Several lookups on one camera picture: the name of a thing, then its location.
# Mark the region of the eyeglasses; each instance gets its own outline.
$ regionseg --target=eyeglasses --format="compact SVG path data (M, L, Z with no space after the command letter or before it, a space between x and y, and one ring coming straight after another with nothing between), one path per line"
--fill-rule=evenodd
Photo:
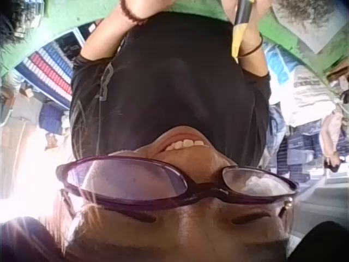
M283 214L298 192L298 184L257 168L227 166L214 174L215 182L196 183L171 164L125 156L85 158L57 167L56 174L65 198L72 193L128 214L191 205L203 198L243 205L284 202Z

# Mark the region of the brown bracelet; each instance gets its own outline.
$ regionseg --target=brown bracelet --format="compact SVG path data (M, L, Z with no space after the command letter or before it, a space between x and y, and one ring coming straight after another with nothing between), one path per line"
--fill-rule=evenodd
M144 25L148 21L147 18L141 19L141 18L138 18L135 14L133 14L131 10L127 7L126 0L120 0L120 7L123 15L126 16L133 23L140 26L140 25Z
M250 54L256 52L256 51L262 46L262 44L263 44L263 36L262 36L261 33L260 33L260 36L261 36L261 39L262 39L261 42L260 42L260 44L257 45L252 51L247 52L247 53L245 53L245 54L243 54L243 55L241 55L241 56L238 56L238 58L243 58L243 57L249 56Z

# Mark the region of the lip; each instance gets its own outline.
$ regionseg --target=lip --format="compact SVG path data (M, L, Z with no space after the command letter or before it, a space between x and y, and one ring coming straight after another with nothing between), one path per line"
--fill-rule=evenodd
M208 139L199 131L191 127L181 126L172 128L165 134L157 138L154 142L154 147L152 149L151 155L154 156L158 153L161 153L174 142L183 141L185 139L203 141L203 144L205 146L212 147L212 144L208 141Z

